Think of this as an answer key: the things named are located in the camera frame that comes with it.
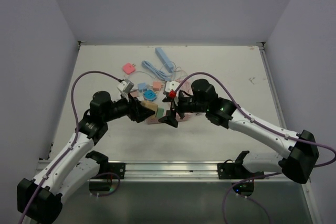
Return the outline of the brown pink USB charger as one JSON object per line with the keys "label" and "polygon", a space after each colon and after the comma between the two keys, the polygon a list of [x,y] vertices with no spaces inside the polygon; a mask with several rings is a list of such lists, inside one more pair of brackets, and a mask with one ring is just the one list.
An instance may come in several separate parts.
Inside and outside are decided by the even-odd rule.
{"label": "brown pink USB charger", "polygon": [[133,90],[130,92],[130,95],[133,97],[133,98],[138,98],[140,96],[140,93],[138,90]]}

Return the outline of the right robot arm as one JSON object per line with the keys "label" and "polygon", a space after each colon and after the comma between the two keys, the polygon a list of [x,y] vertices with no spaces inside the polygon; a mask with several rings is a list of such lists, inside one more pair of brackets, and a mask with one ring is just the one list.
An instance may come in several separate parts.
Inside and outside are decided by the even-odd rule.
{"label": "right robot arm", "polygon": [[170,84],[164,91],[163,102],[171,104],[161,123],[178,126],[177,117],[187,113],[204,113],[214,125],[243,133],[272,149],[271,153],[242,151],[234,160],[218,163],[220,179],[245,179],[265,173],[282,173],[287,178],[305,184],[319,158],[312,133],[288,131],[267,123],[246,112],[228,99],[218,96],[215,88],[205,79],[195,80],[192,94]]}

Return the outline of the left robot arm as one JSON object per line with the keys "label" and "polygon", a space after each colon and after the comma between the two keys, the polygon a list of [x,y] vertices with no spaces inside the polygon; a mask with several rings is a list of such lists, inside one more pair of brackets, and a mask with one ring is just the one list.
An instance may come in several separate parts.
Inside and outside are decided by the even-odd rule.
{"label": "left robot arm", "polygon": [[107,132],[108,122],[127,116],[140,123],[152,115],[153,110],[131,95],[112,101],[108,92],[96,92],[62,151],[34,178],[19,182],[17,209],[22,214],[19,222],[30,217],[38,223],[53,223],[66,198],[87,180],[120,179],[110,169],[108,157],[93,151],[93,147]]}

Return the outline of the green charger plug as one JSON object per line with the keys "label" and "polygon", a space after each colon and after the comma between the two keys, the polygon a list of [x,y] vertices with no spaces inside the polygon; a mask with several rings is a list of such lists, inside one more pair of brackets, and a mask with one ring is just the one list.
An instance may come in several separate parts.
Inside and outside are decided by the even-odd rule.
{"label": "green charger plug", "polygon": [[160,119],[163,117],[164,112],[165,112],[164,108],[158,107],[154,117]]}

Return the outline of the pink adapter plug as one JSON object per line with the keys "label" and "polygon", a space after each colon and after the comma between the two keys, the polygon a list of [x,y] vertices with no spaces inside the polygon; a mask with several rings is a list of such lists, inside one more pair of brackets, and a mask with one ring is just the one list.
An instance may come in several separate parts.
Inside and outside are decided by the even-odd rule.
{"label": "pink adapter plug", "polygon": [[134,64],[126,63],[122,66],[122,70],[125,74],[130,75],[136,71],[136,68]]}

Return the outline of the light blue charger plug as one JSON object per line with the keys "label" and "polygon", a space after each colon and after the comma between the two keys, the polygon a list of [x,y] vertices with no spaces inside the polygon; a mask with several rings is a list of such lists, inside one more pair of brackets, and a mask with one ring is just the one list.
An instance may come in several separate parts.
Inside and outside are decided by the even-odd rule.
{"label": "light blue charger plug", "polygon": [[139,84],[138,84],[138,91],[139,91],[139,92],[145,92],[145,91],[148,90],[149,87],[150,87],[150,86],[149,86],[147,83],[145,83],[145,82],[143,82],[143,83],[139,83]]}

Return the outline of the light blue power strip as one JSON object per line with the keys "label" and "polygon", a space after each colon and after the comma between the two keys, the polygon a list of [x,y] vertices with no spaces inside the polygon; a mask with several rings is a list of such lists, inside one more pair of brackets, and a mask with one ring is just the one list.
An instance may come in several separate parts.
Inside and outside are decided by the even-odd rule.
{"label": "light blue power strip", "polygon": [[164,65],[164,67],[166,68],[166,70],[169,73],[173,73],[174,72],[173,62],[168,58],[168,56],[166,55],[166,53],[164,52],[164,50],[161,47],[156,47],[155,48],[155,54],[159,58],[159,60],[161,61],[161,63]]}

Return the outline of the yellow cube socket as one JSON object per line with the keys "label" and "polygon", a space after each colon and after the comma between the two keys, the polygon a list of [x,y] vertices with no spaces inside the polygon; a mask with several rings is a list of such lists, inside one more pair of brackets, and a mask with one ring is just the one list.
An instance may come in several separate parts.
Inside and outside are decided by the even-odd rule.
{"label": "yellow cube socket", "polygon": [[155,113],[156,113],[157,110],[158,110],[158,105],[157,105],[156,103],[154,103],[154,102],[151,102],[151,101],[141,101],[141,104],[142,104],[144,107],[146,107],[146,108],[148,108],[148,109],[154,111]]}

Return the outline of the blue cube socket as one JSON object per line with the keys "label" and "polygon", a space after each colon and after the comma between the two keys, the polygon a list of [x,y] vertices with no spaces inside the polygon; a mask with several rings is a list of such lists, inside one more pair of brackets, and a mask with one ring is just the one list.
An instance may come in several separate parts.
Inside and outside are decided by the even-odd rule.
{"label": "blue cube socket", "polygon": [[143,97],[147,101],[155,101],[157,99],[157,94],[153,90],[146,90],[143,92]]}

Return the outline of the pink power strip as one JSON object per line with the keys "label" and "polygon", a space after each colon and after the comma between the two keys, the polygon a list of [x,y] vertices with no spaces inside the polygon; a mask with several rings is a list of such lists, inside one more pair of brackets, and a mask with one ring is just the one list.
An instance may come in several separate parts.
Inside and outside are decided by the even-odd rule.
{"label": "pink power strip", "polygon": [[[185,117],[182,119],[182,118],[180,118],[180,116],[177,114],[177,115],[176,115],[176,120],[177,120],[178,122],[185,122],[185,121],[190,120],[191,117],[192,117],[191,114],[185,114]],[[145,123],[146,123],[146,124],[159,124],[159,119],[158,119],[158,118],[147,118],[147,119],[145,120]]]}

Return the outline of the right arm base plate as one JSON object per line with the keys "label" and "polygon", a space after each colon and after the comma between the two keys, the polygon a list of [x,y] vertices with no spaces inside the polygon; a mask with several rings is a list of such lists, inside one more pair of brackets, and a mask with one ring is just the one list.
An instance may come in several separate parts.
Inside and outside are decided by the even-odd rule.
{"label": "right arm base plate", "polygon": [[218,163],[217,173],[219,179],[247,179],[264,175],[264,172],[249,172],[243,165],[235,163]]}

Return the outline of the salmon pink charger plug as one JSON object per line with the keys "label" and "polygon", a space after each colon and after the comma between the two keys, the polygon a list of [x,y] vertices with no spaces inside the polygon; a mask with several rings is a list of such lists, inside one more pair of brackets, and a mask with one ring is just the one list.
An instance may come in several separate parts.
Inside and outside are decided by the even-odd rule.
{"label": "salmon pink charger plug", "polygon": [[152,83],[152,89],[154,91],[160,91],[162,88],[163,88],[163,83],[162,82],[154,81]]}

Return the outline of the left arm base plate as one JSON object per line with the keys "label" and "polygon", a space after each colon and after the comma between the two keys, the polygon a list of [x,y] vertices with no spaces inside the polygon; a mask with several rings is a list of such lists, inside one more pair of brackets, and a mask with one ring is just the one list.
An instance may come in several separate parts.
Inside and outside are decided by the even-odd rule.
{"label": "left arm base plate", "polygon": [[119,176],[120,179],[124,179],[126,163],[123,162],[107,162],[100,164],[99,172],[93,178],[108,178],[108,175],[98,176],[103,173],[114,173]]}

